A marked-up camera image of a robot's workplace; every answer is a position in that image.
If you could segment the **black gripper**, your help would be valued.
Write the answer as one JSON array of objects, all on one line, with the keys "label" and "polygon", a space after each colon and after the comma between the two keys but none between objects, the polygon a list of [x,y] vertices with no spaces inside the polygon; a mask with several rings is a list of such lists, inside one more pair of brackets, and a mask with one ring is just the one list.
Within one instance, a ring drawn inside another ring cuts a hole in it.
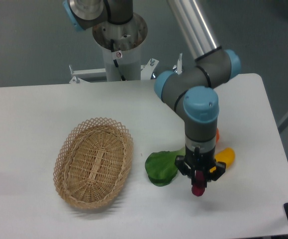
[{"label": "black gripper", "polygon": [[185,146],[185,155],[176,157],[176,167],[181,174],[191,179],[192,188],[195,185],[196,171],[201,171],[200,185],[203,190],[207,187],[207,181],[216,181],[225,173],[226,165],[216,163],[214,150],[215,147],[208,152],[201,152],[199,147],[190,150]]}]

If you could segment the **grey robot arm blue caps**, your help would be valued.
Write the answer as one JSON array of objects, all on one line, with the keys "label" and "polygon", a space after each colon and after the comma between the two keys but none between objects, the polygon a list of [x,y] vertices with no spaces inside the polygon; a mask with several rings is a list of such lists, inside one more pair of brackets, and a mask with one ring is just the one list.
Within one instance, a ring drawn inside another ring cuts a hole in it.
[{"label": "grey robot arm blue caps", "polygon": [[[165,71],[154,91],[185,123],[184,156],[175,166],[190,178],[192,192],[201,195],[207,183],[217,180],[226,165],[214,158],[218,95],[214,89],[240,73],[239,57],[223,50],[196,0],[170,0],[172,10],[195,60],[183,73]],[[141,66],[137,48],[147,36],[147,25],[133,11],[130,0],[66,0],[63,7],[76,30],[92,29],[103,49],[108,81],[138,80]]]}]

